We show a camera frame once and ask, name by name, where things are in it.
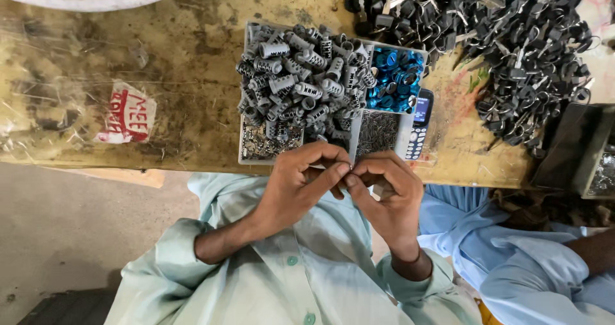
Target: stained table surface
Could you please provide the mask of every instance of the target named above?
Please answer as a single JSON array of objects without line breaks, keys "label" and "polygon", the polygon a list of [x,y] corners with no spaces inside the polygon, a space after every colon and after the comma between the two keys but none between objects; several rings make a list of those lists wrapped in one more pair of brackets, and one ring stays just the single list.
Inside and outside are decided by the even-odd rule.
[{"label": "stained table surface", "polygon": [[[579,10],[608,38],[610,0]],[[237,163],[240,98],[235,63],[247,20],[324,23],[353,35],[343,0],[162,0],[117,12],[54,11],[0,0],[0,161],[53,167],[122,167],[266,174]],[[518,188],[530,160],[496,145],[473,106],[488,69],[442,55],[423,86],[435,95],[425,149],[411,163],[425,183]],[[583,55],[593,102],[613,102],[615,65],[600,46]],[[146,143],[95,141],[115,81],[156,102]]]}]

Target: mobile phone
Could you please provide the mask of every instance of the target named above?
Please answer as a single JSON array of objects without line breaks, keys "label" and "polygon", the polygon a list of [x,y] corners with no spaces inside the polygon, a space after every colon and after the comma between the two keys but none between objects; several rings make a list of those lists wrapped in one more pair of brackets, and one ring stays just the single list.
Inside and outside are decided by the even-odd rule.
[{"label": "mobile phone", "polygon": [[408,148],[406,149],[406,160],[416,160],[421,155],[433,106],[434,93],[428,89],[421,89],[419,91],[419,96],[416,98],[414,123],[412,124],[412,133],[410,134],[410,141],[408,141]]}]

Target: shirt button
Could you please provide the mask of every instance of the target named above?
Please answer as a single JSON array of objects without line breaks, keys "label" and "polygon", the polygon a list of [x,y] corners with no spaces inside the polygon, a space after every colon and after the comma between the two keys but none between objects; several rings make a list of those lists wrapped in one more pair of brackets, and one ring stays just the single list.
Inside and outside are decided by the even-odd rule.
[{"label": "shirt button", "polygon": [[316,315],[313,313],[307,313],[306,317],[303,319],[303,325],[314,325],[316,322]]},{"label": "shirt button", "polygon": [[293,266],[295,265],[297,262],[299,261],[299,259],[297,259],[297,257],[295,256],[290,256],[288,257],[288,259],[286,259],[286,264],[288,264],[288,266]]}]

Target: shirt sleeve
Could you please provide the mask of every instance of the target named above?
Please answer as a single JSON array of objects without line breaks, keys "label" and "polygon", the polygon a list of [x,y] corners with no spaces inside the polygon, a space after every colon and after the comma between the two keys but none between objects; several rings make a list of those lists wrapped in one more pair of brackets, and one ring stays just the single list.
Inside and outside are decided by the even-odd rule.
[{"label": "shirt sleeve", "polygon": [[493,240],[516,253],[480,287],[485,305],[507,325],[594,324],[572,301],[588,277],[587,264],[563,244],[511,236]]},{"label": "shirt sleeve", "polygon": [[453,267],[437,253],[424,249],[432,260],[430,278],[413,282],[391,267],[390,254],[377,265],[380,277],[390,288],[398,306],[415,324],[480,325],[481,315],[474,299],[453,284]]},{"label": "shirt sleeve", "polygon": [[194,239],[212,230],[199,220],[179,219],[158,243],[122,270],[122,282],[105,324],[169,324],[217,265],[194,255]]}]

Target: concrete floor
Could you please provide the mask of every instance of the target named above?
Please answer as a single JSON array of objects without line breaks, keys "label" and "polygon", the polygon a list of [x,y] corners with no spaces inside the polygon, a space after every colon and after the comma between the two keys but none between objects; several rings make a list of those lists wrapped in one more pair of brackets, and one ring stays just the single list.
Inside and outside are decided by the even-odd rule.
[{"label": "concrete floor", "polygon": [[0,163],[0,324],[45,296],[116,288],[119,271],[181,217],[196,217],[189,172],[161,189]]}]

